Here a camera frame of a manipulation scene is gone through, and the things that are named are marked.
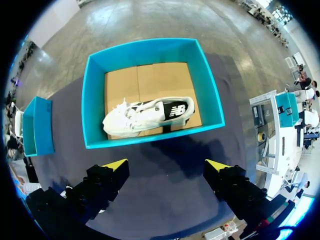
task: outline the shoe lace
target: shoe lace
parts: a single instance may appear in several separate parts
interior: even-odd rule
[[[123,103],[118,104],[116,108],[113,108],[117,111],[118,114],[125,116],[125,125],[131,129],[133,129],[137,125],[141,125],[141,123],[137,123],[140,111],[138,110],[138,105],[128,106],[126,102],[126,98],[123,99]]]

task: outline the white machine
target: white machine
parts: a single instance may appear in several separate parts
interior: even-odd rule
[[[256,165],[257,170],[267,173],[264,187],[271,198],[277,195],[286,182],[287,171],[294,170],[298,165],[304,140],[304,131],[300,131],[300,144],[297,146],[297,130],[293,126],[280,127],[276,95],[277,91],[274,90],[250,99],[252,107],[268,101],[272,105],[275,135],[267,139],[263,151],[263,157],[268,158],[268,163],[261,161],[261,164]]]

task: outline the window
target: window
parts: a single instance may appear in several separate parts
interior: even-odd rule
[[[256,0],[258,3],[262,5],[262,7],[266,8],[273,0]]]

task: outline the shoe sole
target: shoe sole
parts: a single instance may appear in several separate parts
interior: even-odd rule
[[[114,137],[120,137],[120,138],[134,138],[134,137],[138,137],[138,135],[140,134],[140,131],[138,132],[134,132],[134,133],[128,133],[128,134],[110,134],[108,133],[109,135],[111,136],[114,136]]]

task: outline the cardboard box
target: cardboard box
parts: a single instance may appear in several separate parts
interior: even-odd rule
[[[106,73],[159,63],[187,64],[200,111],[201,126],[172,132],[165,131],[163,134],[144,137],[108,138],[102,128],[102,121],[106,116]],[[192,38],[144,39],[113,46],[89,55],[83,77],[81,122],[84,145],[87,149],[112,148],[177,138],[222,128],[226,125],[218,88],[210,65],[199,42]]]
[[[105,114],[126,99],[127,103],[146,102],[162,97],[191,97],[195,113],[185,126],[171,126],[171,131],[202,126],[198,102],[185,62],[166,62],[141,65],[105,74]],[[162,134],[163,127],[141,132],[140,136]],[[119,139],[109,136],[108,139]]]

